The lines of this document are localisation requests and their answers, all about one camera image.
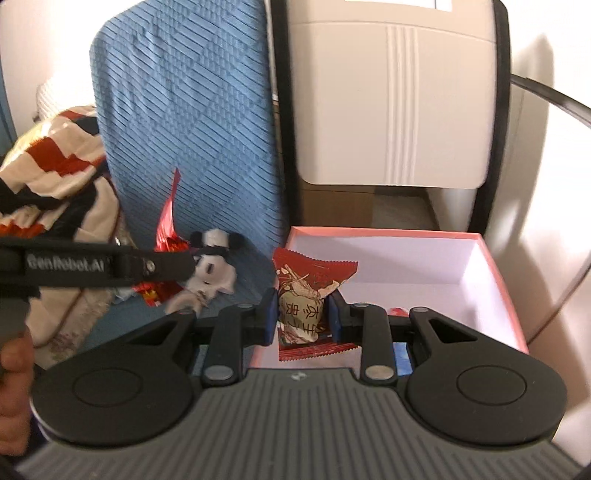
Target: beige plastic panel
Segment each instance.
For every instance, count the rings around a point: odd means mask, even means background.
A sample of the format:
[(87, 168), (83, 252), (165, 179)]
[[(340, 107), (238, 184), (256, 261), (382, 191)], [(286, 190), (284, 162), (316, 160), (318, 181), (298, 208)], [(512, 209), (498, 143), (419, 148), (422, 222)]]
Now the beige plastic panel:
[[(429, 12), (441, 19), (461, 12), (290, 0), (298, 169), (305, 181), (482, 184), (494, 122), (496, 46), (492, 4), (469, 3), (480, 5), (469, 9), (479, 15), (470, 23), (480, 24), (488, 40), (416, 26), (422, 12), (427, 25)], [(332, 20), (325, 4), (334, 7)], [(415, 24), (386, 22), (386, 13), (396, 18), (396, 12)]]

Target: pink box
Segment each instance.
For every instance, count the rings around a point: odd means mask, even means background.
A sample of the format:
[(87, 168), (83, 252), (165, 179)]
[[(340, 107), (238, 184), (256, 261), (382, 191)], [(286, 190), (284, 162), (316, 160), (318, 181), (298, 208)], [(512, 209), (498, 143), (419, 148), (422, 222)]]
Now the pink box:
[[(366, 228), (293, 227), (286, 247), (321, 260), (359, 262), (340, 292), (348, 303), (364, 301), (386, 310), (425, 306), (528, 353), (507, 289), (482, 237), (476, 233)], [(280, 362), (277, 335), (257, 347), (259, 368), (349, 367), (361, 349)]]

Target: blue textured cloth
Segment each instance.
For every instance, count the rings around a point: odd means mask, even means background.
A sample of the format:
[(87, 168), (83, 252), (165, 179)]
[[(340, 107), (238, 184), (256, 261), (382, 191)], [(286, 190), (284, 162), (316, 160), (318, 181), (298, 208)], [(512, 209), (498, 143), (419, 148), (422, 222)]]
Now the blue textured cloth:
[[(263, 0), (146, 0), (109, 20), (91, 51), (100, 133), (132, 237), (152, 248), (173, 171), (175, 227), (242, 233), (236, 294), (202, 316), (258, 302), (284, 239)], [(112, 307), (86, 347), (163, 315), (139, 300)]]

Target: shiny red wrapper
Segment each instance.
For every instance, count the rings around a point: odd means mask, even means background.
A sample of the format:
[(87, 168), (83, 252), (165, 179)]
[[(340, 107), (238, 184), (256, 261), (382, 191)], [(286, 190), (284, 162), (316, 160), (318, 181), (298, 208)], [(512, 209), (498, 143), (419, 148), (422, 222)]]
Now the shiny red wrapper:
[[(156, 252), (183, 252), (189, 250), (189, 242), (178, 236), (174, 230), (173, 204), (180, 180), (181, 174), (178, 169), (175, 169), (170, 197), (164, 202), (158, 228), (156, 229), (156, 245), (154, 247)], [(175, 281), (167, 281), (143, 282), (136, 285), (134, 290), (142, 295), (148, 305), (157, 307), (183, 291), (183, 288)]]
[(273, 254), (279, 279), (279, 360), (330, 355), (357, 348), (332, 341), (324, 311), (325, 298), (357, 272), (357, 262), (314, 260), (277, 248)]

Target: finger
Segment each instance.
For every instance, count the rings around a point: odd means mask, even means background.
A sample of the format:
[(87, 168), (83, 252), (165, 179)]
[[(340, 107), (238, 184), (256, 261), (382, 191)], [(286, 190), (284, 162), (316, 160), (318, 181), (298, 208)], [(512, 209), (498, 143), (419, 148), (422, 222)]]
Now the finger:
[(28, 329), (23, 332), (22, 337), (10, 340), (2, 347), (0, 362), (4, 370), (9, 372), (25, 372), (33, 368), (35, 350)]
[(33, 383), (33, 371), (25, 373), (5, 372), (0, 383), (0, 416), (14, 417), (30, 410), (29, 393)]
[(0, 417), (0, 432), (0, 455), (24, 455), (31, 435), (30, 416)]

